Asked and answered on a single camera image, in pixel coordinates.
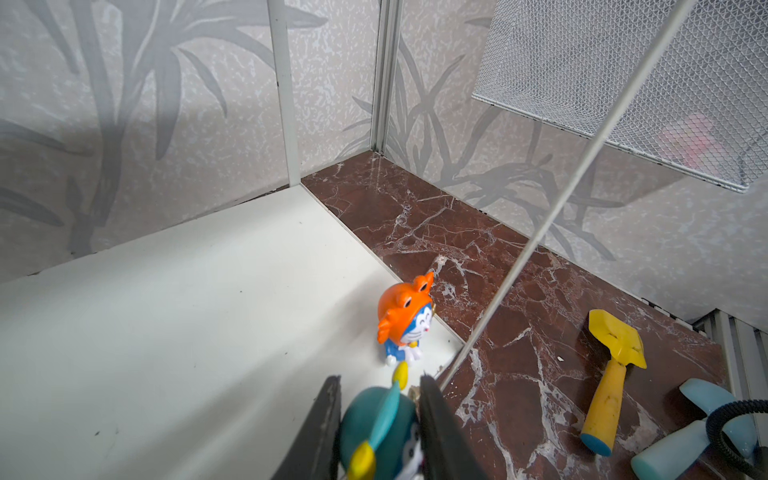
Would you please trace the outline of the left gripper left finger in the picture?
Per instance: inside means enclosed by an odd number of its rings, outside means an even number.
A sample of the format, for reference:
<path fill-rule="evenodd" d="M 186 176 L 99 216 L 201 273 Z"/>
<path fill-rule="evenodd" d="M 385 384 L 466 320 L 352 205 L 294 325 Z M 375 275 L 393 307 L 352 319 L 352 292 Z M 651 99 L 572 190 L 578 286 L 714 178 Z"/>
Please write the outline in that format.
<path fill-rule="evenodd" d="M 274 480 L 337 479 L 340 454 L 341 377 L 326 378 Z"/>

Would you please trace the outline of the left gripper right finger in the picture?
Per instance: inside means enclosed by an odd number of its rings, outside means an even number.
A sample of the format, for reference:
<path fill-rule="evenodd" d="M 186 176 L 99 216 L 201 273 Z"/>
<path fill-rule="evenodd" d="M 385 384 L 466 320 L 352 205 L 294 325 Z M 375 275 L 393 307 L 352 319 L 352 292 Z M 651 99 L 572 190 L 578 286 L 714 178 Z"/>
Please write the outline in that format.
<path fill-rule="evenodd" d="M 472 453 L 454 414 L 439 388 L 429 376 L 420 378 L 418 400 L 425 479 L 488 479 Z"/>

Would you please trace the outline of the teal blue Doraemon figure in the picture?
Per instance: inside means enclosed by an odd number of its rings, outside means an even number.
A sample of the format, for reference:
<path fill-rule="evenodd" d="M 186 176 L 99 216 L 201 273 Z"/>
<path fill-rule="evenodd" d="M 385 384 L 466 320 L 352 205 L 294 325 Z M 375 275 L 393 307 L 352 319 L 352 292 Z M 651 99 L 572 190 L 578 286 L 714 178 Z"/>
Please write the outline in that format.
<path fill-rule="evenodd" d="M 348 479 L 421 479 L 424 452 L 416 403 L 403 394 L 408 364 L 394 370 L 392 385 L 361 391 L 347 408 L 339 453 Z"/>

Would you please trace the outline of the orange Doraemon figure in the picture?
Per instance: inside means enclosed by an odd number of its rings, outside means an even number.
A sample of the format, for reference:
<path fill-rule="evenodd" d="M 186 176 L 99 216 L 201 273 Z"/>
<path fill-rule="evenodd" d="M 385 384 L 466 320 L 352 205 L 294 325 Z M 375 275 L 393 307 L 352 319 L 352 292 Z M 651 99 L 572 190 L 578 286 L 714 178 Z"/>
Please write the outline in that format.
<path fill-rule="evenodd" d="M 423 356 L 420 342 L 430 330 L 434 301 L 430 290 L 435 274 L 417 276 L 412 282 L 389 287 L 378 303 L 377 341 L 385 347 L 385 363 L 394 366 Z"/>

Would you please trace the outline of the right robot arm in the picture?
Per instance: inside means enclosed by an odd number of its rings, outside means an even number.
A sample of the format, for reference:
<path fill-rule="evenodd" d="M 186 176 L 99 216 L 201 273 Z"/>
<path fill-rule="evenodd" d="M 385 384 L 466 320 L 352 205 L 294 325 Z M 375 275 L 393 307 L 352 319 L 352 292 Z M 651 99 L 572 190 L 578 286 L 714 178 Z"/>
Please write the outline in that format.
<path fill-rule="evenodd" d="M 733 468 L 751 479 L 767 478 L 767 448 L 757 447 L 753 414 L 766 414 L 767 401 L 737 400 L 713 410 L 706 434 L 715 450 Z"/>

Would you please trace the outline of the white two-tier shelf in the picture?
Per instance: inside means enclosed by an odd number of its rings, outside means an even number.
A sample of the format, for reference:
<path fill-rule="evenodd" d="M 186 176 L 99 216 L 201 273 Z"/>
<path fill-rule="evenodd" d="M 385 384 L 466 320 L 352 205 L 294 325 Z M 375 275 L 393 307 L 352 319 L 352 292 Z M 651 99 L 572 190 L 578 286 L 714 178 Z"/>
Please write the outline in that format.
<path fill-rule="evenodd" d="M 2 3 L 3 478 L 267 478 L 259 387 L 370 339 L 308 268 L 261 307 L 310 241 L 233 206 L 287 179 L 269 43 L 263 1 Z"/>

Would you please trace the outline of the yellow toy spatula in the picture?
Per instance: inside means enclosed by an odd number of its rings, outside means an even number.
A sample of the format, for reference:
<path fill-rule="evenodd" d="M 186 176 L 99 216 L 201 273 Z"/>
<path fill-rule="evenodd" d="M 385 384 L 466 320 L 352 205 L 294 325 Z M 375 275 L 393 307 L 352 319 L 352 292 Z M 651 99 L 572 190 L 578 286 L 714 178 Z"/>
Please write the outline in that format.
<path fill-rule="evenodd" d="M 638 331 L 606 310 L 591 310 L 588 328 L 608 348 L 611 358 L 592 398 L 580 439 L 596 455 L 608 457 L 614 448 L 627 367 L 646 369 L 647 363 Z"/>

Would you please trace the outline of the teal toy utensil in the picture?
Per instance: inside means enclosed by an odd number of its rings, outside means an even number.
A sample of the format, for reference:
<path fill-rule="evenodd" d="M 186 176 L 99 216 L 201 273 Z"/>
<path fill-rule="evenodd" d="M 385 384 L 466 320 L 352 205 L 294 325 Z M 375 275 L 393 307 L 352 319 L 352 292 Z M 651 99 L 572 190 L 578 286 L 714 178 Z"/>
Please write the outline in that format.
<path fill-rule="evenodd" d="M 736 401 L 728 390 L 711 382 L 691 378 L 679 387 L 680 392 L 705 418 L 695 420 L 643 450 L 631 460 L 631 467 L 638 479 L 677 479 L 702 455 L 710 441 L 706 434 L 709 414 L 723 404 Z M 752 415 L 757 431 L 757 447 L 767 441 L 767 421 Z"/>

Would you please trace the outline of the pink object in basket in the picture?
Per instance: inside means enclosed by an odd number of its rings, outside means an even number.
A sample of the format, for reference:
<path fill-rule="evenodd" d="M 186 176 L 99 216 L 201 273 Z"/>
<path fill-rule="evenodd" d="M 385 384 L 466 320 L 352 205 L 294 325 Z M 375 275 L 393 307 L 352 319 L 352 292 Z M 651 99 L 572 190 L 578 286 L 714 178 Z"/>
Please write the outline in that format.
<path fill-rule="evenodd" d="M 668 124 L 656 137 L 659 156 L 692 170 L 720 174 L 726 150 L 713 136 L 714 127 L 715 121 L 702 113 Z"/>

